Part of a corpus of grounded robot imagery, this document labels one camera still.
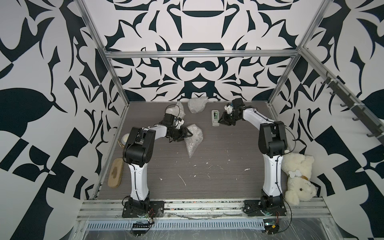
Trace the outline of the bubble wrap sheet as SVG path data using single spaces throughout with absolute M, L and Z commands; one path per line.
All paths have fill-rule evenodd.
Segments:
M 198 146 L 203 142 L 204 135 L 202 129 L 196 124 L 188 126 L 187 129 L 192 133 L 191 137 L 185 138 L 188 156 L 191 158 Z
M 202 112 L 208 103 L 208 97 L 192 98 L 188 101 L 188 108 L 192 114 Z
M 180 118 L 182 120 L 185 118 L 185 115 L 186 115 L 185 110 L 184 110 L 184 106 L 180 101 L 177 101 L 176 104 L 171 104 L 171 105 L 167 106 L 165 113 L 171 114 L 171 115 L 173 115 L 177 118 Z

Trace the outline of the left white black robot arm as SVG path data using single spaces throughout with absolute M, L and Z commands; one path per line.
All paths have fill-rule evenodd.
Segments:
M 155 141 L 167 138 L 171 142 L 180 142 L 194 134 L 186 127 L 176 128 L 157 124 L 146 128 L 133 127 L 125 141 L 123 161 L 131 171 L 130 201 L 143 208 L 149 205 L 148 164 L 152 159 Z

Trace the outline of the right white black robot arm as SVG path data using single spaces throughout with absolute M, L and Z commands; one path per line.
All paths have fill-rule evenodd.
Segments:
M 219 123 L 235 126 L 239 120 L 247 121 L 259 130 L 258 146 L 265 164 L 261 206 L 280 206 L 284 203 L 281 192 L 281 166 L 283 155 L 288 149 L 285 124 L 271 120 L 256 108 L 245 106 L 241 99 L 235 99 L 225 106 Z

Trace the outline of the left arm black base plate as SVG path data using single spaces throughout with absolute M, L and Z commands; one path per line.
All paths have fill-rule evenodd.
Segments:
M 123 218 L 155 218 L 164 214 L 165 202 L 149 201 L 139 202 L 136 200 L 125 202 Z

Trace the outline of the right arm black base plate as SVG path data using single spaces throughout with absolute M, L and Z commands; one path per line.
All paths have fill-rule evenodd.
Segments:
M 243 212 L 248 217 L 276 217 L 287 214 L 282 199 L 273 201 L 265 197 L 260 200 L 244 200 Z

